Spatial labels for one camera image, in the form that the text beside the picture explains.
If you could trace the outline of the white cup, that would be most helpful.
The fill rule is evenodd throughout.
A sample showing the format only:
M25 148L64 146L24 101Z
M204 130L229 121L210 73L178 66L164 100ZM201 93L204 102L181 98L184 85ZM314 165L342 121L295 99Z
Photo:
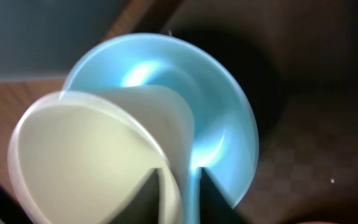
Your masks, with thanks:
M34 223L109 223L135 198L156 198L158 223L180 223L194 131L164 86L56 91L16 125L10 180Z

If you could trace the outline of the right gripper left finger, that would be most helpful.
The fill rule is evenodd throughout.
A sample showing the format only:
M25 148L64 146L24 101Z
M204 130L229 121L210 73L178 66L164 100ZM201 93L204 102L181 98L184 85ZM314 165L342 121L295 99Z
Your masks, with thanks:
M128 205L109 224L157 224L160 203L159 169L154 169Z

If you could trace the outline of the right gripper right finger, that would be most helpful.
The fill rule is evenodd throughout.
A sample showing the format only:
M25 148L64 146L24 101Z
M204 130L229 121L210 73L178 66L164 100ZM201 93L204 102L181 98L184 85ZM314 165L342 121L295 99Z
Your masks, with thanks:
M247 224L247 221L227 203L205 168L201 169L200 178L200 223Z

